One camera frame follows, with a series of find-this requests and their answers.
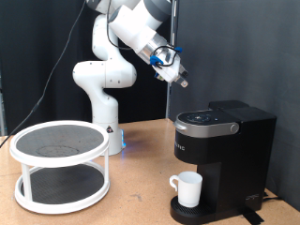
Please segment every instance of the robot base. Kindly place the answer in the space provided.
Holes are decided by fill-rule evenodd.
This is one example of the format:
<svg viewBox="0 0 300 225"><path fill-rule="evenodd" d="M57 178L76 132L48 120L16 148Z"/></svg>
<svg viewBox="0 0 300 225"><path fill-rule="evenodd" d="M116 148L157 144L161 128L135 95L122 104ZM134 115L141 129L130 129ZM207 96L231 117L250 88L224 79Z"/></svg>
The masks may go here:
<svg viewBox="0 0 300 225"><path fill-rule="evenodd" d="M93 124L101 126L108 132L110 137L109 156L116 155L125 148L125 145L123 143L123 130L120 129L117 122L110 124L100 124L93 121Z"/></svg>

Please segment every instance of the white rack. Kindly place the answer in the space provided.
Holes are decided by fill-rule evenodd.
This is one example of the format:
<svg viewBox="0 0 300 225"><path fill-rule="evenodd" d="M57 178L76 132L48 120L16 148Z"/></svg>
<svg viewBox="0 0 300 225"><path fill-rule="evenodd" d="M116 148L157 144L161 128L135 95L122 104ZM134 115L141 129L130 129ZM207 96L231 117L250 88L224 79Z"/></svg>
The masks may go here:
<svg viewBox="0 0 300 225"><path fill-rule="evenodd" d="M73 125L85 128L91 128L97 132L99 135L103 136L103 142L94 149L88 149L88 151L68 157L37 157L25 154L17 148L17 143L20 138L24 137L26 134L33 132L38 129L54 127L54 126L64 126ZM65 214L74 211L82 210L94 203L97 203L102 199L110 188L109 179L109 135L106 130L100 126L80 122L80 121L55 121L44 124L38 124L27 129L20 131L11 140L10 144L10 154L22 164L22 176L18 179L15 187L15 197L17 202L24 208L41 213L41 214ZM92 162L94 158L104 155L105 158L105 168ZM44 168L66 168L75 165L85 165L98 170L104 176L104 184L99 187L99 190L92 195L78 200L76 202L65 202L61 204L47 204L33 201L32 187L31 187L31 174L36 173Z"/></svg>

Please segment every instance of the blue light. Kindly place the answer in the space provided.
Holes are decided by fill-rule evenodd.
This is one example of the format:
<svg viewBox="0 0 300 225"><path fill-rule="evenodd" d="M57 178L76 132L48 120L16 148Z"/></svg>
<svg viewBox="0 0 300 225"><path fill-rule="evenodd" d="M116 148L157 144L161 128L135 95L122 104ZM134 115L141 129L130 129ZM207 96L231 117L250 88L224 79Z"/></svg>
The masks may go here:
<svg viewBox="0 0 300 225"><path fill-rule="evenodd" d="M124 142L124 130L121 129L121 132L122 132L122 148L125 148L126 147L126 143Z"/></svg>

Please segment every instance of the wooden table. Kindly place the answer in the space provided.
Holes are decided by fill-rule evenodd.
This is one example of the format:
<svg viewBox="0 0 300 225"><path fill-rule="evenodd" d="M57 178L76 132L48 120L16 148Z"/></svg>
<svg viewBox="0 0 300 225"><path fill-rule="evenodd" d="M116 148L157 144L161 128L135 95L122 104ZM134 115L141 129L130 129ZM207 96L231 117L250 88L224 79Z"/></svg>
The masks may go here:
<svg viewBox="0 0 300 225"><path fill-rule="evenodd" d="M107 196L82 211L59 216L34 214L16 203L13 191L21 165L10 156L7 142L0 149L0 224L178 224L169 212L170 200L176 195L169 177L196 171L196 166L174 156L172 121L160 119L120 127L125 130L127 147L110 157L111 188ZM103 165L103 160L99 157L94 161ZM265 220L264 225L300 224L300 213L284 201L265 202L258 214ZM249 225L242 216L210 224Z"/></svg>

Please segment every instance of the mug handle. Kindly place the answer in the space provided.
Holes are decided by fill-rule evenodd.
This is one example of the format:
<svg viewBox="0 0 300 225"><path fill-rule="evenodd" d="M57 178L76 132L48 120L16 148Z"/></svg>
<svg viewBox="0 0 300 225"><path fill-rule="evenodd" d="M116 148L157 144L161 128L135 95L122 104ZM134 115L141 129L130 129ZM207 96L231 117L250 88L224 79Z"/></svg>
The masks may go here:
<svg viewBox="0 0 300 225"><path fill-rule="evenodd" d="M177 187L177 185L173 182L173 180L179 181L179 177L178 177L177 175L173 175L173 176L170 177L170 185L171 185L173 188L175 188L175 191L177 191L177 190L178 190L178 187Z"/></svg>

